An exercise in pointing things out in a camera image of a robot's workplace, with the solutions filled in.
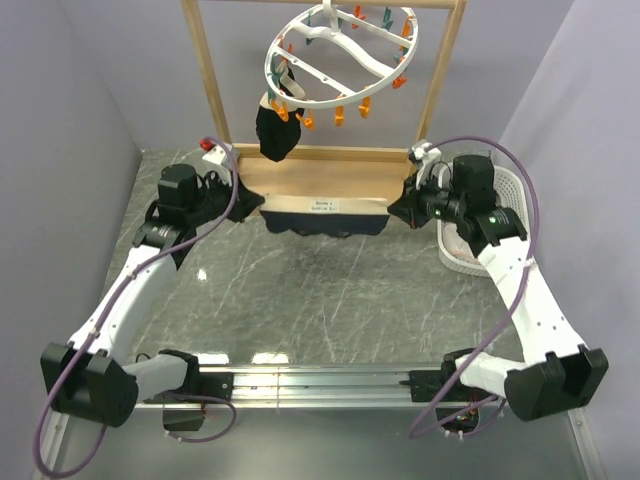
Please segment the navy blue underwear beige waistband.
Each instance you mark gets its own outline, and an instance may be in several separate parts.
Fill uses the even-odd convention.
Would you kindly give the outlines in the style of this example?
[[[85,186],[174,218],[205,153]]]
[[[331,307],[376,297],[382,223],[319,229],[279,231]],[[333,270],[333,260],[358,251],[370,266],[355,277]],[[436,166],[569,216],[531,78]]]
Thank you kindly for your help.
[[[259,208],[270,233],[300,236],[376,236],[390,219],[388,202],[379,198],[270,195]]]

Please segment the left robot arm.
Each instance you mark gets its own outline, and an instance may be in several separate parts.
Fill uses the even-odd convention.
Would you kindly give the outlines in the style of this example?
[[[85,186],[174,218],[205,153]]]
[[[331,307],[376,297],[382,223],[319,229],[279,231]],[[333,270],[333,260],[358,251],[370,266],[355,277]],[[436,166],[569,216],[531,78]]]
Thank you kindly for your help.
[[[202,378],[194,355],[165,349],[128,365],[131,341],[164,283],[203,239],[199,227],[241,222],[263,201],[242,184],[234,160],[205,175],[185,163],[165,167],[115,283],[66,344],[51,343],[42,353],[46,408],[119,427],[137,403],[157,395],[195,399]]]

